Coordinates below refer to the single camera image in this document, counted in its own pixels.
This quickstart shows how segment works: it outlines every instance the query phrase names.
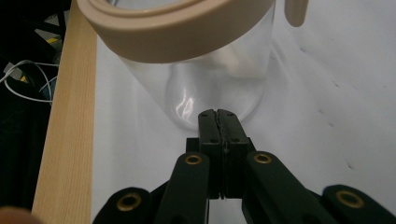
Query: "clear plastic jar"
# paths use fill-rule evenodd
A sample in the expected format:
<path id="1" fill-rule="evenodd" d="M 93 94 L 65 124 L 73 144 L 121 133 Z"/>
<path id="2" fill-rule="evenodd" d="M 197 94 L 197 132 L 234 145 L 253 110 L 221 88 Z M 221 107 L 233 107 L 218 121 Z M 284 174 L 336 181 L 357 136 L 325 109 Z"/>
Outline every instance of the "clear plastic jar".
<path id="1" fill-rule="evenodd" d="M 307 0 L 286 1 L 288 12 Z M 196 129 L 198 114 L 211 108 L 233 111 L 243 121 L 259 104 L 275 0 L 78 0 L 78 5 L 175 123 Z"/>
<path id="2" fill-rule="evenodd" d="M 274 7 L 246 34 L 205 55 L 174 63 L 122 58 L 161 109 L 177 124 L 196 129 L 207 109 L 247 118 L 263 96 Z"/>

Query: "black mechanical linkage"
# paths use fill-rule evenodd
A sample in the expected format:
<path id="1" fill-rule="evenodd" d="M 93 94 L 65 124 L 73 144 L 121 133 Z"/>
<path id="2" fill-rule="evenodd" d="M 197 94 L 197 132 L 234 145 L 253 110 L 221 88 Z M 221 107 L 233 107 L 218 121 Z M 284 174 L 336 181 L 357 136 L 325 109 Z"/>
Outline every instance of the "black mechanical linkage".
<path id="1" fill-rule="evenodd" d="M 306 189 L 273 154 L 256 151 L 237 116 L 206 110 L 199 138 L 188 138 L 170 180 L 148 193 L 115 193 L 94 224 L 205 224 L 209 199 L 242 199 L 247 224 L 396 224 L 396 217 L 363 192 Z"/>

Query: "white table surface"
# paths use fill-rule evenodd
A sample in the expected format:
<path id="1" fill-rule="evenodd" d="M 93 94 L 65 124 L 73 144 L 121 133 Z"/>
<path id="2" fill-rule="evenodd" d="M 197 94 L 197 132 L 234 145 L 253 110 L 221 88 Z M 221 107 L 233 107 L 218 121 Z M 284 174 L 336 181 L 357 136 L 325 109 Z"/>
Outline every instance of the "white table surface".
<path id="1" fill-rule="evenodd" d="M 396 2 L 310 1 L 290 27 L 276 6 L 265 95 L 244 129 L 314 192 L 344 184 L 396 214 Z M 98 41 L 92 218 L 111 194 L 153 190 L 185 151 L 182 130 Z M 211 203 L 210 223 L 244 223 L 240 202 Z"/>

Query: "beige ring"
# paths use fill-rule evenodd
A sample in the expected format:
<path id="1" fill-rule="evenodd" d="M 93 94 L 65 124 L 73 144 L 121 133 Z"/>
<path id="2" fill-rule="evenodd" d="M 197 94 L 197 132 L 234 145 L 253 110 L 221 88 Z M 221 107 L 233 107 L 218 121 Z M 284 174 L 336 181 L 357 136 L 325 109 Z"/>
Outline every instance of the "beige ring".
<path id="1" fill-rule="evenodd" d="M 128 60 L 173 63 L 233 42 L 257 24 L 275 0 L 184 0 L 144 10 L 106 0 L 78 0 L 105 44 Z"/>

